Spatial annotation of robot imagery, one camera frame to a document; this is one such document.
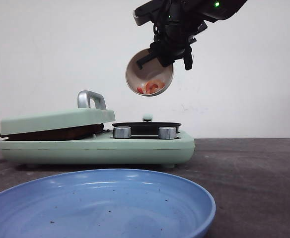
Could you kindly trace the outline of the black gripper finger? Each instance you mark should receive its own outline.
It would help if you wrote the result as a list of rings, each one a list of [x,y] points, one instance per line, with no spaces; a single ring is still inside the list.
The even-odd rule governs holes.
[[[183,53],[183,61],[184,61],[185,70],[191,70],[192,65],[193,65],[191,46],[186,46],[185,51]]]
[[[152,48],[144,49],[136,54],[136,65],[139,69],[143,69],[148,63],[150,66],[158,67],[160,65],[158,60],[159,51]]]

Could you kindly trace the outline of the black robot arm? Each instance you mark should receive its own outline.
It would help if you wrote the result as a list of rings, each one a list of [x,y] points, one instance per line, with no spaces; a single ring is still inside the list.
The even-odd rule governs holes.
[[[195,36],[207,29],[206,22],[226,20],[237,13],[244,0],[151,0],[133,12],[138,26],[153,23],[153,42],[148,54],[136,61],[139,69],[153,59],[162,67],[176,60],[192,68],[192,48]]]

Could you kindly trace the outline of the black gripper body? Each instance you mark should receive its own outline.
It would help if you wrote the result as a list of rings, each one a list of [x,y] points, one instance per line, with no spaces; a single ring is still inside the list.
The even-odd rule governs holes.
[[[191,21],[183,12],[162,12],[154,24],[154,40],[149,48],[159,51],[158,60],[162,67],[183,59],[186,46],[196,42],[195,36],[207,29],[201,20]]]

